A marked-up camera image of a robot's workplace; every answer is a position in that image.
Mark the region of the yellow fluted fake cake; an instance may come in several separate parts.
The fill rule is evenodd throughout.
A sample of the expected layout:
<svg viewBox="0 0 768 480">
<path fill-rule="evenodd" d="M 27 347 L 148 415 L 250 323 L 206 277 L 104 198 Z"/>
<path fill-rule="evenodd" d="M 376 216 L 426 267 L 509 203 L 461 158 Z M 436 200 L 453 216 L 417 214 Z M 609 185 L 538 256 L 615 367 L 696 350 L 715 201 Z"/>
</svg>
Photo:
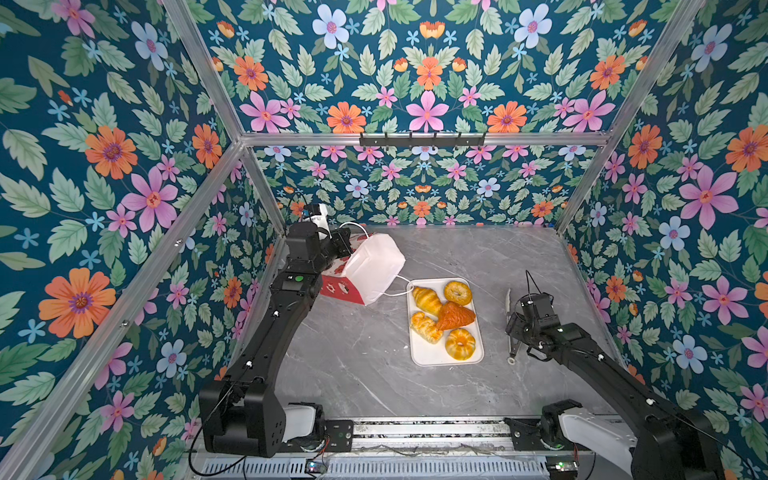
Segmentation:
<svg viewBox="0 0 768 480">
<path fill-rule="evenodd" d="M 476 339 L 464 328 L 454 329 L 447 336 L 445 350 L 452 359 L 467 361 L 475 353 Z"/>
</svg>

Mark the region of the red white paper bag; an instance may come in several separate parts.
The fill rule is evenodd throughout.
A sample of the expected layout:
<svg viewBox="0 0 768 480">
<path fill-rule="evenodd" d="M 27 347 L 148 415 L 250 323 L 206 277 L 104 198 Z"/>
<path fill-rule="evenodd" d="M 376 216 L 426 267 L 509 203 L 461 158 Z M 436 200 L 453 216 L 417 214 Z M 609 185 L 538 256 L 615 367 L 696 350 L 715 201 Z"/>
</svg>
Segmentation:
<svg viewBox="0 0 768 480">
<path fill-rule="evenodd" d="M 398 277 L 405 256 L 386 233 L 351 233 L 350 247 L 351 254 L 334 260 L 322 273 L 320 294 L 353 304 L 372 304 Z"/>
</svg>

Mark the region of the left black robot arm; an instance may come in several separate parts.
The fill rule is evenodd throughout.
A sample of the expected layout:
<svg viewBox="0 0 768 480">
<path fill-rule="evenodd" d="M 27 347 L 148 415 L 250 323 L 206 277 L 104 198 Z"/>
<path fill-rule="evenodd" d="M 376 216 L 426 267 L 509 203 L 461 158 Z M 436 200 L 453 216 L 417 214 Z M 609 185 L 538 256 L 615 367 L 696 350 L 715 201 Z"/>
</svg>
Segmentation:
<svg viewBox="0 0 768 480">
<path fill-rule="evenodd" d="M 262 320 L 235 363 L 199 395 L 202 438 L 207 451 L 270 458 L 293 440 L 325 440 L 322 407 L 282 405 L 275 394 L 280 367 L 333 261 L 352 254 L 350 229 L 330 230 L 312 222 L 292 225 L 285 266 L 270 286 Z"/>
</svg>

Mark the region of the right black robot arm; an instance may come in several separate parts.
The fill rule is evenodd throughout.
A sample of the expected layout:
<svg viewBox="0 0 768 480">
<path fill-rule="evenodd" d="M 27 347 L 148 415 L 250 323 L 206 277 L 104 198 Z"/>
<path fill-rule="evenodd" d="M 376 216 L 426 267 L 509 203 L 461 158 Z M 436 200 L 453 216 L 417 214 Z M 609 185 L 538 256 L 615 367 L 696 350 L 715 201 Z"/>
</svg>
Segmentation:
<svg viewBox="0 0 768 480">
<path fill-rule="evenodd" d="M 519 348 L 583 379 L 620 416 L 599 418 L 573 400 L 542 409 L 539 435 L 550 447 L 570 442 L 594 451 L 634 479 L 722 479 L 718 443 L 708 419 L 654 393 L 605 354 L 581 326 L 561 323 L 546 292 L 506 301 L 511 359 Z"/>
</svg>

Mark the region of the metal tongs with cream tips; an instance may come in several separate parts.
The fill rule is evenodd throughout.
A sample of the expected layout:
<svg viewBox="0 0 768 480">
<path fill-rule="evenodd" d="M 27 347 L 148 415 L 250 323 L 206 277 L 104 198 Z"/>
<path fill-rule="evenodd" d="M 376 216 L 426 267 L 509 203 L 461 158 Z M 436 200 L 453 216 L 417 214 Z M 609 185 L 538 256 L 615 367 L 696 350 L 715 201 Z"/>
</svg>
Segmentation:
<svg viewBox="0 0 768 480">
<path fill-rule="evenodd" d="M 513 327 L 516 322 L 516 314 L 515 314 L 515 300 L 513 299 L 513 292 L 512 289 L 508 289 L 505 297 L 505 317 L 506 317 L 506 326 L 505 326 L 505 333 L 508 337 L 508 357 L 507 357 L 507 363 L 510 366 L 514 366 L 516 363 L 516 356 L 519 349 L 519 345 L 517 343 L 517 340 L 513 336 Z"/>
</svg>

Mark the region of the yellow fake croissant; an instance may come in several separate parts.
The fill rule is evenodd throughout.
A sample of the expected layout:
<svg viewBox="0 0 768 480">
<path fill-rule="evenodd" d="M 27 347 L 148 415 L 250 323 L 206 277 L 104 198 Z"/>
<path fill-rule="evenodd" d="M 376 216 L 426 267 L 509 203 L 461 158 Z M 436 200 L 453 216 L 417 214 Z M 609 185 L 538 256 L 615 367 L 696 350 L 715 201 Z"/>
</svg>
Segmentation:
<svg viewBox="0 0 768 480">
<path fill-rule="evenodd" d="M 435 318 L 439 316 L 443 303 L 433 289 L 414 287 L 412 295 L 415 305 L 419 310 Z"/>
</svg>

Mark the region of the orange brown fake bread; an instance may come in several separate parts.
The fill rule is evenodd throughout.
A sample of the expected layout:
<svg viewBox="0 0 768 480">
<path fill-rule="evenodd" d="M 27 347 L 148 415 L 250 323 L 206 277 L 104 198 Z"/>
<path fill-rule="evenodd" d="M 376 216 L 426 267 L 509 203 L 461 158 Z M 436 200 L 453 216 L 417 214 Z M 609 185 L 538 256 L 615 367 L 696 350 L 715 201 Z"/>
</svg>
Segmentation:
<svg viewBox="0 0 768 480">
<path fill-rule="evenodd" d="M 453 330 L 468 326 L 476 321 L 476 314 L 469 308 L 446 302 L 439 312 L 437 327 L 440 330 Z"/>
</svg>

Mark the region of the yellow fake bagel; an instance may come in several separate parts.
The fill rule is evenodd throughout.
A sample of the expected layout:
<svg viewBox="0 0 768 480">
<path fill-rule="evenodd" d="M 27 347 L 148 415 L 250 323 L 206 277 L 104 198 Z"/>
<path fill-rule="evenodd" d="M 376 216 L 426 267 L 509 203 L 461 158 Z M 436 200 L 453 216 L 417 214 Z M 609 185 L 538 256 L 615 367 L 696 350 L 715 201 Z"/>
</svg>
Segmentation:
<svg viewBox="0 0 768 480">
<path fill-rule="evenodd" d="M 473 300 L 473 293 L 468 284 L 461 281 L 450 281 L 443 289 L 445 299 L 460 306 L 467 306 Z"/>
</svg>

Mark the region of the yellow fake ring bread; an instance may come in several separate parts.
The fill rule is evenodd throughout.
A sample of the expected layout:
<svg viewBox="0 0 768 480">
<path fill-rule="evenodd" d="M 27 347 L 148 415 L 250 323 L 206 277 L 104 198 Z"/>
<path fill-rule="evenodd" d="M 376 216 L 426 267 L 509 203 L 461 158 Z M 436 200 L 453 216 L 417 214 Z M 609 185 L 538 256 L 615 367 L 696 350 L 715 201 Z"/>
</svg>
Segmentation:
<svg viewBox="0 0 768 480">
<path fill-rule="evenodd" d="M 437 327 L 437 322 L 422 311 L 412 315 L 410 329 L 429 344 L 437 344 L 444 334 L 444 331 Z"/>
</svg>

